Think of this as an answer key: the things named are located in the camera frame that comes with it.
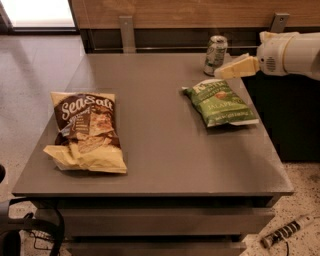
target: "aluminum can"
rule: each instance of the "aluminum can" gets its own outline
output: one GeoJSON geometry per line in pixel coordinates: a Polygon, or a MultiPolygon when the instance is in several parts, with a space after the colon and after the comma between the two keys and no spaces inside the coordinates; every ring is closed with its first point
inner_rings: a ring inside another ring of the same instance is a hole
{"type": "Polygon", "coordinates": [[[204,73],[214,76],[214,71],[221,67],[228,48],[228,40],[224,36],[212,36],[208,43],[204,73]]]}

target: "window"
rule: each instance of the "window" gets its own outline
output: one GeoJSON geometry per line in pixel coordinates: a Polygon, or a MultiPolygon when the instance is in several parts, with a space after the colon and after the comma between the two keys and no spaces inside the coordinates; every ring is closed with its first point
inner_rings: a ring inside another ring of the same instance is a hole
{"type": "Polygon", "coordinates": [[[13,28],[74,28],[68,0],[0,0],[13,28]]]}

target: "tiled floor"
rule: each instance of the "tiled floor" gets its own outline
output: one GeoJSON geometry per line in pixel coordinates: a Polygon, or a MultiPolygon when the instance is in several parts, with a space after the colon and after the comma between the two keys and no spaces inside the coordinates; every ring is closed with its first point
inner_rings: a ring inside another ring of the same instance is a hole
{"type": "MultiPolygon", "coordinates": [[[[50,91],[63,91],[84,56],[79,36],[0,36],[0,162],[7,175],[0,184],[0,201],[11,198],[10,191],[23,170],[53,110],[50,91]]],[[[248,249],[241,256],[286,255],[280,242],[269,251],[261,237],[302,214],[320,217],[320,163],[286,163],[285,169],[296,193],[283,197],[274,207],[276,217],[260,234],[245,238],[248,249]]],[[[33,207],[19,205],[11,216],[23,216],[33,207]]],[[[33,249],[33,239],[24,233],[23,252],[49,255],[33,249]]],[[[320,218],[291,237],[290,256],[320,255],[320,218]]],[[[62,250],[61,255],[70,255],[62,250]]]]}

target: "sensible portions chip bag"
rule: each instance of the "sensible portions chip bag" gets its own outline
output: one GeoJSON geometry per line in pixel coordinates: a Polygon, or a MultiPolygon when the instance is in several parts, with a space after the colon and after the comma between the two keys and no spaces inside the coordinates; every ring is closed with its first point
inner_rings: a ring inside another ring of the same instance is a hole
{"type": "Polygon", "coordinates": [[[191,99],[207,127],[259,122],[252,110],[231,90],[225,80],[208,79],[192,88],[183,88],[183,93],[191,99]]]}
{"type": "Polygon", "coordinates": [[[115,95],[52,92],[59,134],[44,152],[61,170],[126,173],[115,131],[115,95]]]}

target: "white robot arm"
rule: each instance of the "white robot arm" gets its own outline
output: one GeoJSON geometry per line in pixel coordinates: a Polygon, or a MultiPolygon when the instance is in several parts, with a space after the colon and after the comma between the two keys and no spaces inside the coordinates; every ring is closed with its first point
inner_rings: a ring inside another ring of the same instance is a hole
{"type": "Polygon", "coordinates": [[[300,74],[320,80],[320,33],[260,33],[257,56],[244,54],[215,70],[217,78],[300,74]]]}

